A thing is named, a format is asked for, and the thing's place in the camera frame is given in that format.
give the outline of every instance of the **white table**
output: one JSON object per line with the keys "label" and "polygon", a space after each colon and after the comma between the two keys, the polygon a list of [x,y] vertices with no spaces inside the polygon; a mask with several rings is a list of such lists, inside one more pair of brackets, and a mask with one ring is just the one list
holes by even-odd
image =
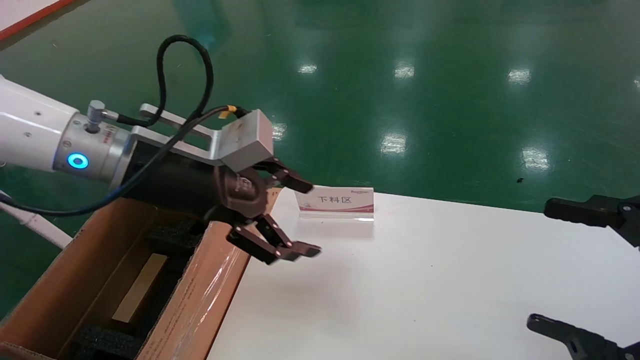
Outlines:
{"label": "white table", "polygon": [[375,196],[366,238],[366,226],[298,220],[284,190],[276,221],[323,253],[251,260],[209,360],[569,360],[563,344],[527,329],[531,313],[622,347],[640,340],[640,253],[614,231]]}

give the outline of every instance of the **red stripe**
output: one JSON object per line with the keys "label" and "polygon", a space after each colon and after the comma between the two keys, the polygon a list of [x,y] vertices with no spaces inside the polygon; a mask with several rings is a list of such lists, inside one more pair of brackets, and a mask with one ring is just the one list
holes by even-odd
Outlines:
{"label": "red stripe", "polygon": [[324,211],[330,213],[372,213],[373,205],[365,205],[360,206],[359,208],[351,208],[351,209],[312,209],[312,208],[300,208],[301,211]]}
{"label": "red stripe", "polygon": [[56,10],[60,10],[63,7],[65,7],[66,5],[69,5],[71,2],[73,2],[74,0],[60,0],[57,1],[49,6],[46,6],[45,8],[40,9],[39,11],[32,13],[31,15],[25,17],[24,19],[16,22],[13,25],[10,25],[9,27],[0,30],[0,40],[4,40],[12,35],[15,35],[16,33],[18,33],[20,30],[26,28],[27,26],[33,24],[34,22],[42,19],[43,17],[51,14],[52,12],[55,12]]}

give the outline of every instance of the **green floor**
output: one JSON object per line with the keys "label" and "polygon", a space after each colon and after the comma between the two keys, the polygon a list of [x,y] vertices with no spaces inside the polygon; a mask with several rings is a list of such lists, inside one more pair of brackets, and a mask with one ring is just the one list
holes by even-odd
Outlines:
{"label": "green floor", "polygon": [[[213,60],[210,105],[262,109],[278,156],[313,182],[541,211],[640,193],[638,13],[633,0],[91,0],[5,42],[0,74],[133,116],[158,101],[158,45],[187,34]],[[187,115],[196,52],[172,48],[166,73],[168,110]],[[106,190],[11,165],[0,189],[52,208]],[[74,234],[85,219],[55,222]],[[1,316],[58,251],[5,214],[0,226]]]}

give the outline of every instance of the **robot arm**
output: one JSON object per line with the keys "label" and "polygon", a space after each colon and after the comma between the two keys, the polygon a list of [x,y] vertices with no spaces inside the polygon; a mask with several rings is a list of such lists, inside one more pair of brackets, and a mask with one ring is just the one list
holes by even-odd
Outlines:
{"label": "robot arm", "polygon": [[[157,111],[148,104],[140,109],[144,117]],[[318,255],[319,247],[291,241],[269,215],[263,215],[268,188],[280,183],[306,193],[313,185],[273,156],[271,122],[263,112],[236,115],[236,121],[220,130],[193,127],[191,133],[207,140],[204,149],[177,142],[123,196],[205,221],[226,222],[233,227],[227,240],[267,264]],[[127,131],[105,122],[119,117],[100,101],[92,101],[84,116],[0,77],[0,161],[62,171],[118,189],[171,140],[146,127]],[[176,128],[186,122],[167,111],[159,121]],[[270,176],[263,179],[258,171]],[[0,202],[11,205],[6,197]],[[252,223],[266,241],[245,229]]]}

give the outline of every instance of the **blue led ring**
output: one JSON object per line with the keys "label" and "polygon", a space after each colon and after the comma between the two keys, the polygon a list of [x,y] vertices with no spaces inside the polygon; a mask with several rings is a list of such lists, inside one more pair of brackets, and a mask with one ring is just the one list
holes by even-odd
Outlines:
{"label": "blue led ring", "polygon": [[89,166],[89,159],[78,152],[74,152],[73,154],[69,154],[69,156],[67,156],[67,163],[72,168],[84,169]]}

